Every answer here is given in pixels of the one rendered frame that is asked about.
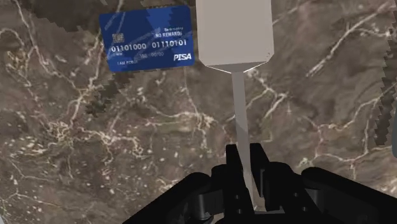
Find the grey metal spatula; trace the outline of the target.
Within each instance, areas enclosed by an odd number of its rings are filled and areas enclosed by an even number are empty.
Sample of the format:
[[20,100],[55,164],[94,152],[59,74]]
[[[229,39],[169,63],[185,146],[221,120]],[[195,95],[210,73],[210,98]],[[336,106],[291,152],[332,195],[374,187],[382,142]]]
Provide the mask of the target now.
[[200,72],[232,86],[233,105],[221,121],[235,121],[244,182],[253,205],[244,77],[274,54],[272,0],[195,0],[195,11]]

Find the blue bank card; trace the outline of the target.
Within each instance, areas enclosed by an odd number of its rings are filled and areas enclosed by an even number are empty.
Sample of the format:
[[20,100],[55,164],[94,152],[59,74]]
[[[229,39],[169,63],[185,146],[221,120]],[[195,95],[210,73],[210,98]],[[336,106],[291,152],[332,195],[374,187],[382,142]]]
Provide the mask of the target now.
[[190,8],[186,5],[99,15],[104,51],[114,73],[192,66]]

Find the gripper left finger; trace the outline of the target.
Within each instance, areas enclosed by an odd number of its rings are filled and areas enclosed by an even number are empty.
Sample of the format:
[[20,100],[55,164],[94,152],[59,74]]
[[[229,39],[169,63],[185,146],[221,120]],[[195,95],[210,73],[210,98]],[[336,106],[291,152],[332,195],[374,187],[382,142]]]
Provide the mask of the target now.
[[211,224],[214,215],[236,221],[254,214],[237,146],[225,148],[226,163],[211,175],[193,172],[122,224]]

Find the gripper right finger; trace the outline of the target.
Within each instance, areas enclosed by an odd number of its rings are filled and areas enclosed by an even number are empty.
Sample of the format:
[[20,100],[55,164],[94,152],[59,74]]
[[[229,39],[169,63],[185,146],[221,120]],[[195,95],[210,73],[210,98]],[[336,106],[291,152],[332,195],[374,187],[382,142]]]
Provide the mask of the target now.
[[397,224],[397,198],[319,167],[301,174],[250,145],[251,172],[265,217],[275,224]]

